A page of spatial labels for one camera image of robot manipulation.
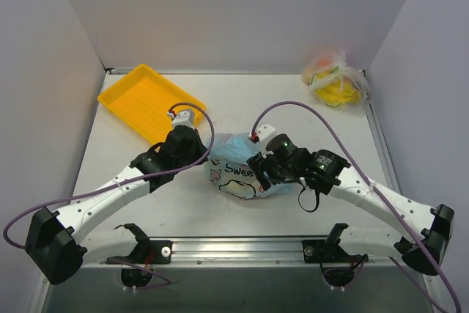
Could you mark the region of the light blue printed plastic bag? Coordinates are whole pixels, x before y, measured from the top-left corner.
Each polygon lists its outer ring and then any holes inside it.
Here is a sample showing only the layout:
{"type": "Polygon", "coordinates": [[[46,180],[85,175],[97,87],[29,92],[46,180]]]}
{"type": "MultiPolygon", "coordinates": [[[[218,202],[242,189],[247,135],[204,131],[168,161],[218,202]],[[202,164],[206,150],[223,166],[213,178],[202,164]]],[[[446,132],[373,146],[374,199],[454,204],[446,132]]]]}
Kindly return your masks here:
{"type": "Polygon", "coordinates": [[[254,176],[247,160],[260,151],[246,133],[216,133],[204,169],[212,185],[238,199],[262,199],[288,194],[290,185],[273,185],[265,190],[254,176]]]}

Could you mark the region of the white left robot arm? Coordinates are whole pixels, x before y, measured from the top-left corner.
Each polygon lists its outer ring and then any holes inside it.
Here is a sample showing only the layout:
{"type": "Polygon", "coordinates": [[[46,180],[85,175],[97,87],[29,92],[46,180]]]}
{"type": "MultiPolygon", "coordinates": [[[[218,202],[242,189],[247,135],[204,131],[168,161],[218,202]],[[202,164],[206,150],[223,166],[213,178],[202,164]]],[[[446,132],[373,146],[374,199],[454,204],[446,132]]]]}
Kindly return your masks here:
{"type": "Polygon", "coordinates": [[[51,284],[61,284],[83,265],[91,248],[86,236],[131,202],[171,182],[175,174],[207,159],[198,130],[178,125],[163,142],[139,154],[90,197],[32,216],[25,251],[51,284]]]}

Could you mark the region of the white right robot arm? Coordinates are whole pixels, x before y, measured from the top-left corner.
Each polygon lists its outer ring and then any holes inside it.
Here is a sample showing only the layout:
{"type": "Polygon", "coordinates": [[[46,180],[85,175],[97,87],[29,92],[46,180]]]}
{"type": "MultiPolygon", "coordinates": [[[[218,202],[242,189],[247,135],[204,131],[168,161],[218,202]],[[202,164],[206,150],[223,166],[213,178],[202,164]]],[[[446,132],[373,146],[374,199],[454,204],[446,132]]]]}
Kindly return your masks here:
{"type": "Polygon", "coordinates": [[[360,229],[336,224],[325,242],[334,261],[348,255],[400,257],[413,270],[436,276],[452,236],[454,210],[408,199],[361,175],[347,159],[329,150],[310,152],[294,145],[285,133],[263,125],[251,137],[260,151],[248,166],[264,190],[274,185],[298,184],[316,196],[349,202],[391,229],[360,229]]]}

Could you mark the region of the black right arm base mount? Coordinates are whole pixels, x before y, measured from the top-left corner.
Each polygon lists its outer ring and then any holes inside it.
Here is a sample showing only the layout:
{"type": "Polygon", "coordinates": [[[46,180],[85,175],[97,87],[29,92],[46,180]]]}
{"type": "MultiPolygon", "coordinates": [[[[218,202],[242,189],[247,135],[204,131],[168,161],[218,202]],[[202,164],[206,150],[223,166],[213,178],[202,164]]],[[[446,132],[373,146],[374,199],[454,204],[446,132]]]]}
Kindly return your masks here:
{"type": "Polygon", "coordinates": [[[303,261],[308,264],[357,264],[365,259],[367,262],[365,254],[349,254],[342,248],[341,236],[348,228],[346,223],[337,223],[325,238],[302,240],[303,261]]]}

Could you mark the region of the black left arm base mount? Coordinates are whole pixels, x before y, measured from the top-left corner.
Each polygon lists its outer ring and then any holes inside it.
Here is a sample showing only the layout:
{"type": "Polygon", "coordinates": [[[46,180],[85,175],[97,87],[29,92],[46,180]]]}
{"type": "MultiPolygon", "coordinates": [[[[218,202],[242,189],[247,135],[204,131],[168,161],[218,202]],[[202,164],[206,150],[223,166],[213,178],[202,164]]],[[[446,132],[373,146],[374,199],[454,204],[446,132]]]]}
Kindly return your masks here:
{"type": "Polygon", "coordinates": [[[136,265],[168,265],[171,262],[173,242],[170,240],[151,240],[150,237],[134,223],[119,225],[116,229],[126,229],[132,233],[136,245],[126,256],[113,256],[106,259],[106,264],[116,264],[119,261],[136,265]]]}

